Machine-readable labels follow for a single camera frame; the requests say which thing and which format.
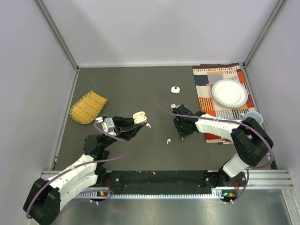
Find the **pink earbud charging case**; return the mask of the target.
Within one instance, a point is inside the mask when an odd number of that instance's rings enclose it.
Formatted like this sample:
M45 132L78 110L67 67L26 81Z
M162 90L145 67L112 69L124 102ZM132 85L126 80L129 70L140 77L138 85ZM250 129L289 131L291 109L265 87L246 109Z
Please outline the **pink earbud charging case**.
M144 111L136 112L133 114L133 120L135 124L147 122L146 113Z

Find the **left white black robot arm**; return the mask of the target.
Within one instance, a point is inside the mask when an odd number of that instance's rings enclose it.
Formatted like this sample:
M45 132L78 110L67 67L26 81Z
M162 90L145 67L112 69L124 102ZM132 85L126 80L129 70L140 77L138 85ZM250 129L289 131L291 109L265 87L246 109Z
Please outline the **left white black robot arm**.
M97 117L94 127L99 132L84 139L84 153L60 173L44 180L37 179L28 194L23 210L28 219L50 225L61 210L85 189L106 182L103 164L128 155L109 158L107 147L115 142L130 141L147 124L146 113L136 112L129 118Z

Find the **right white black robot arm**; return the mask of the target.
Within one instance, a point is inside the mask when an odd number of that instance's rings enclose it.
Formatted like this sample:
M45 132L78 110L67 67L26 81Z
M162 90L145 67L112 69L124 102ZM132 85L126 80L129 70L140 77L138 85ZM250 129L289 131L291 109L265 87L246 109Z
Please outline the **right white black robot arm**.
M228 121L204 112L193 114L185 105L171 105L177 133L186 137L194 132L212 134L233 142L236 154L216 174L207 179L216 187L220 183L231 185L236 176L249 167L256 167L274 143L260 124L253 118Z

